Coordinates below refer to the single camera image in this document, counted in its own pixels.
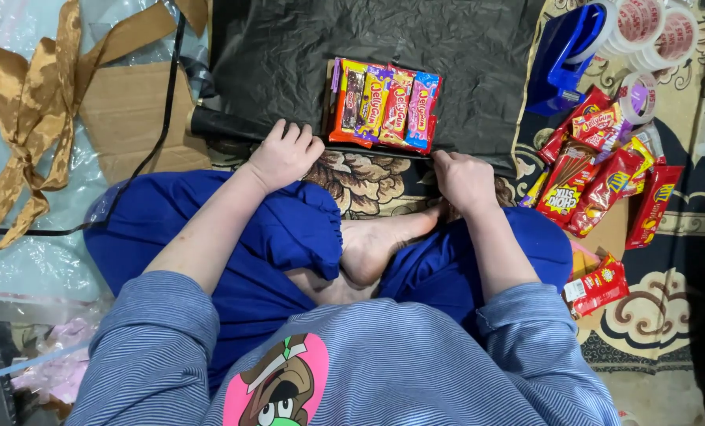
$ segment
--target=packing tape roll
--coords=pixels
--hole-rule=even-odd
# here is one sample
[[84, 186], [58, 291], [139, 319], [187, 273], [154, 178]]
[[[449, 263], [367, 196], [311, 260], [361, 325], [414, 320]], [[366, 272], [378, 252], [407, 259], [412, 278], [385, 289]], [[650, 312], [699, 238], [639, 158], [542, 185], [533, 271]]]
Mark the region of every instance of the packing tape roll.
[[612, 37], [613, 31], [615, 31], [615, 26], [618, 22], [618, 8], [615, 7], [615, 3], [611, 2], [610, 0], [594, 0], [593, 2], [588, 3], [587, 5], [599, 5], [601, 7], [601, 13], [604, 13], [604, 22], [602, 23], [602, 28], [600, 29], [599, 34], [592, 41], [592, 43], [590, 43], [589, 46], [587, 46], [582, 53], [579, 53], [573, 57], [566, 59], [566, 64], [580, 64], [584, 62], [589, 56], [592, 56], [594, 53], [597, 53], [597, 51], [602, 47], [604, 42], [607, 41], [610, 37]]
[[629, 55], [626, 63], [632, 71], [658, 71], [683, 65], [697, 49], [697, 18], [684, 7], [666, 10], [665, 24], [657, 41]]
[[[631, 103], [631, 95], [636, 84], [647, 89], [647, 99], [643, 107], [644, 112], [640, 115]], [[631, 73], [623, 79], [621, 88], [618, 89], [618, 103], [621, 105], [623, 118], [633, 125], [649, 122], [655, 118], [655, 101], [658, 81], [650, 73]]]
[[612, 1], [617, 10], [617, 25], [603, 43], [599, 56], [611, 59], [654, 44], [665, 24], [665, 4], [661, 0]]

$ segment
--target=black cord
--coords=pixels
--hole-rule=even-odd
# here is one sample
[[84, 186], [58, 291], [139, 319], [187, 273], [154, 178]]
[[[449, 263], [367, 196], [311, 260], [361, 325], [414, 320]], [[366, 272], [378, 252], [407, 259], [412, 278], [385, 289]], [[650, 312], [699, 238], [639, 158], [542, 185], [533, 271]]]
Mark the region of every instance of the black cord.
[[[166, 141], [166, 136], [168, 136], [168, 125], [171, 122], [171, 110], [172, 106], [174, 105], [174, 88], [176, 87], [176, 72], [179, 64], [179, 52], [181, 51], [181, 41], [185, 37], [186, 23], [187, 20], [185, 19], [185, 15], [179, 12], [179, 24], [177, 25], [176, 37], [174, 38], [174, 52], [171, 56], [171, 68], [168, 72], [168, 89], [166, 91], [166, 107], [163, 111], [163, 128], [161, 129], [161, 136], [158, 138], [158, 142], [156, 142], [156, 145], [153, 147], [153, 150], [150, 151], [150, 153], [147, 155], [147, 157], [145, 157], [144, 160], [142, 160], [140, 165], [137, 166], [137, 168], [134, 170], [134, 173], [131, 174], [130, 178], [121, 186], [119, 191], [113, 197], [113, 201], [111, 202], [110, 208], [108, 208], [108, 214], [106, 215], [106, 217], [97, 222], [87, 222], [79, 225], [78, 227], [67, 230], [30, 229], [26, 231], [25, 235], [29, 235], [32, 237], [63, 237], [65, 235], [73, 234], [78, 230], [85, 230], [88, 228], [102, 228], [108, 226], [111, 219], [111, 215], [116, 209], [116, 206], [119, 204], [119, 198], [121, 198], [121, 195], [123, 195], [124, 192], [129, 189], [131, 181], [134, 180], [140, 174], [140, 172], [142, 171], [142, 169], [145, 168], [147, 163], [149, 163], [150, 160], [152, 160], [153, 157], [156, 156], [158, 151], [160, 151], [160, 149], [163, 147], [163, 143]], [[8, 228], [0, 228], [0, 235], [5, 235], [8, 230]]]

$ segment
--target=sleeve cuff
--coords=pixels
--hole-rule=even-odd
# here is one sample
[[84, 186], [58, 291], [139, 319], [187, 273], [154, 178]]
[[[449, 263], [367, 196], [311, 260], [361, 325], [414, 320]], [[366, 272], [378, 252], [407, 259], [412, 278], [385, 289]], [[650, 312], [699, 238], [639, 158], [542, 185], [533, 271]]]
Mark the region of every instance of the sleeve cuff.
[[128, 281], [92, 342], [92, 354], [105, 334], [121, 327], [153, 325], [187, 334], [206, 350], [210, 363], [218, 330], [218, 313], [203, 289], [186, 275], [151, 271]]
[[509, 324], [532, 321], [556, 321], [568, 324], [576, 332], [576, 323], [555, 286], [528, 283], [511, 287], [477, 309], [479, 332], [490, 334]]

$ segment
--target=blue pants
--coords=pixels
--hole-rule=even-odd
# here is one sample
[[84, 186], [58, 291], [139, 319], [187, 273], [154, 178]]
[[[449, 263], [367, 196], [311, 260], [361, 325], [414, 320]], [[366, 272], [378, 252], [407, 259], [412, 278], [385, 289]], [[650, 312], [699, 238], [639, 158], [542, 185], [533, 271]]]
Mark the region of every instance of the blue pants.
[[[217, 170], [139, 176], [120, 198], [108, 227], [84, 231], [88, 251], [115, 295], [230, 176]], [[88, 216], [102, 216], [98, 210], [108, 206], [117, 188], [109, 189]], [[562, 291], [573, 264], [565, 234], [534, 209], [505, 208], [505, 214], [539, 278]], [[209, 369], [212, 389], [218, 389], [234, 362], [291, 315], [315, 307], [283, 272], [306, 267], [326, 280], [338, 276], [340, 223], [331, 195], [314, 183], [293, 183], [263, 201], [213, 294], [222, 327]], [[464, 220], [397, 252], [379, 287], [380, 297], [430, 305], [477, 335], [475, 310], [483, 299]]]

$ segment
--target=person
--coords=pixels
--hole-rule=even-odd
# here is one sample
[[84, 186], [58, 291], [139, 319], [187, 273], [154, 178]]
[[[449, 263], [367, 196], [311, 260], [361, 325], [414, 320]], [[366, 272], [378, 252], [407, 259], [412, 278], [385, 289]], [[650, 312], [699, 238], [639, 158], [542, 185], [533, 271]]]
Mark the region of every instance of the person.
[[323, 143], [285, 126], [233, 174], [140, 177], [85, 232], [111, 287], [128, 282], [67, 425], [619, 424], [561, 284], [543, 284], [571, 271], [565, 235], [501, 208], [488, 163], [433, 153], [463, 216], [444, 230], [439, 206], [340, 220], [296, 182]]

